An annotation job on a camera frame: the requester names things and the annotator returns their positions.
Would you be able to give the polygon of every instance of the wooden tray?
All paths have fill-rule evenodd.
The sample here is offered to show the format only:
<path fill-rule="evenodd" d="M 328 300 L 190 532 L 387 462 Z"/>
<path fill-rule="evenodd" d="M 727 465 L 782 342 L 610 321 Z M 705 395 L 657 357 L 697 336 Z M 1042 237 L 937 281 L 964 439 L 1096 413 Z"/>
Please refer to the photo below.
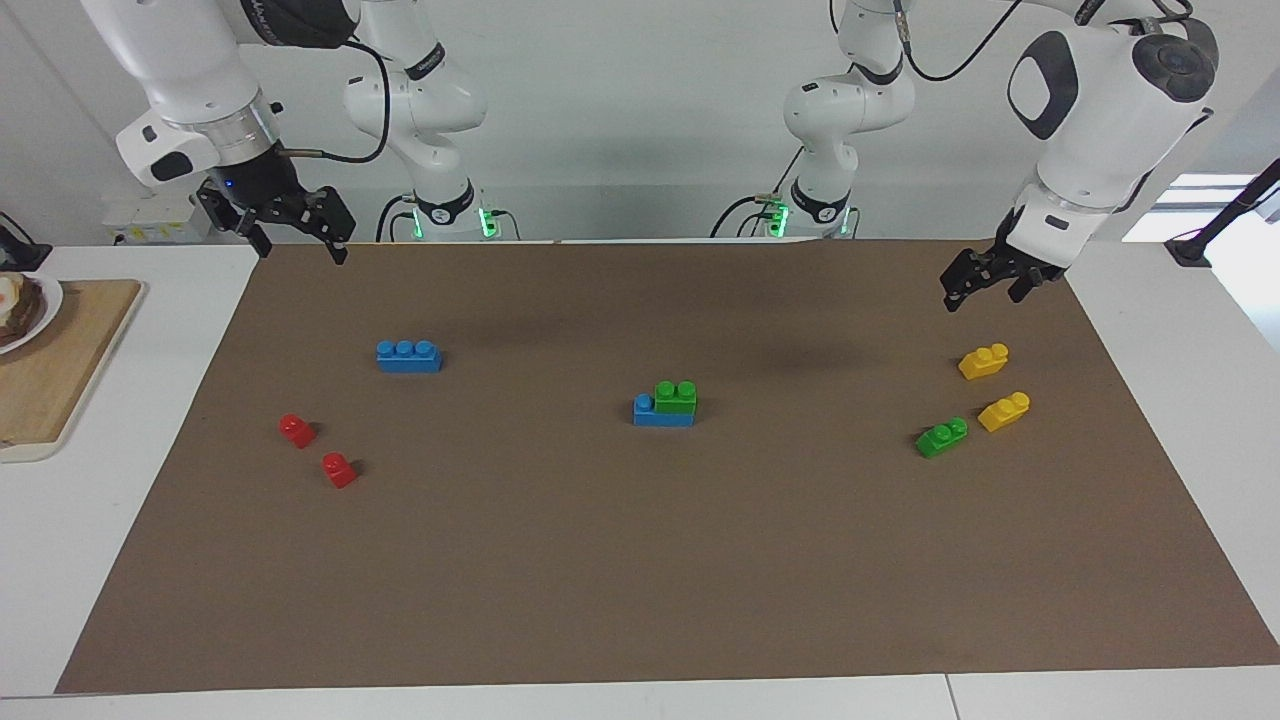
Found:
<path fill-rule="evenodd" d="M 142 295 L 142 283 L 131 279 L 61 284 L 65 297 L 54 322 L 0 356 L 0 462 L 32 462 L 58 451 Z"/>

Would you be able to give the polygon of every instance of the black stand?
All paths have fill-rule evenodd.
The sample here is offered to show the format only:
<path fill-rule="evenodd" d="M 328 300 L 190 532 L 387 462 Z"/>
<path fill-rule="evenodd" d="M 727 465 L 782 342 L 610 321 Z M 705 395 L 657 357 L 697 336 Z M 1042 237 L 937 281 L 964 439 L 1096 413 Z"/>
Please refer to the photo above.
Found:
<path fill-rule="evenodd" d="M 38 270 L 45 258 L 54 251 L 52 245 L 42 242 L 23 242 L 0 225 L 0 270 L 29 273 Z"/>
<path fill-rule="evenodd" d="M 1258 200 L 1262 199 L 1262 193 L 1271 190 L 1277 182 L 1280 182 L 1280 159 L 1276 159 L 1267 169 L 1262 170 L 1262 174 L 1253 178 L 1253 182 L 1245 186 L 1230 205 L 1222 208 L 1222 211 L 1210 220 L 1196 237 L 1166 242 L 1165 247 L 1174 256 L 1174 261 L 1184 268 L 1212 268 L 1210 261 L 1204 259 L 1208 243 L 1213 242 L 1236 218 L 1252 213 L 1257 208 Z"/>

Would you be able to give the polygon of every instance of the white table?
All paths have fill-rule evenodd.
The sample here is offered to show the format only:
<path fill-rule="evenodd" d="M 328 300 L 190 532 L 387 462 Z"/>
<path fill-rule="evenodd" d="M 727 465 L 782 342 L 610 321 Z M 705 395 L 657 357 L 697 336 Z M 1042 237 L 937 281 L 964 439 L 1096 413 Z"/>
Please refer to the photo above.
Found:
<path fill-rule="evenodd" d="M 61 279 L 148 287 L 67 446 L 0 465 L 0 720 L 1277 716 L 1280 667 L 38 697 L 70 656 L 253 263 L 244 247 L 138 247 L 59 249 L 46 265 Z M 1160 246 L 1094 243 L 1069 282 L 1275 634 L 1280 355 L 1212 273 L 1178 268 Z"/>

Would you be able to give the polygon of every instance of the green brick stud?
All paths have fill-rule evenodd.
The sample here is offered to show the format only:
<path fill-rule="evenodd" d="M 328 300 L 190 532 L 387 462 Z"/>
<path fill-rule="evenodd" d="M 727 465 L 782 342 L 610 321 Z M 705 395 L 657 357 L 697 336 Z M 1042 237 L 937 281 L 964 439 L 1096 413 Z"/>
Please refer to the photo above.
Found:
<path fill-rule="evenodd" d="M 925 457 L 937 457 L 969 437 L 969 424 L 963 418 L 952 418 L 946 425 L 938 425 L 920 436 L 915 447 Z"/>
<path fill-rule="evenodd" d="M 698 410 L 698 386 L 662 380 L 653 388 L 654 410 L 663 415 L 692 415 Z"/>

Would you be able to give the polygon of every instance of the green light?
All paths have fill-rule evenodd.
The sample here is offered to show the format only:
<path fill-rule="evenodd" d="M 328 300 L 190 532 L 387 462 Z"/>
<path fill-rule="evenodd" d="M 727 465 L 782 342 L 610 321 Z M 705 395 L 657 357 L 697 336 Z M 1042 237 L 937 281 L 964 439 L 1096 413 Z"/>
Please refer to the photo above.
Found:
<path fill-rule="evenodd" d="M 498 223 L 494 222 L 493 215 L 484 208 L 480 208 L 480 231 L 484 232 L 485 240 L 498 234 Z"/>
<path fill-rule="evenodd" d="M 787 233 L 787 219 L 791 217 L 791 208 L 778 204 L 769 220 L 769 234 L 782 237 Z"/>

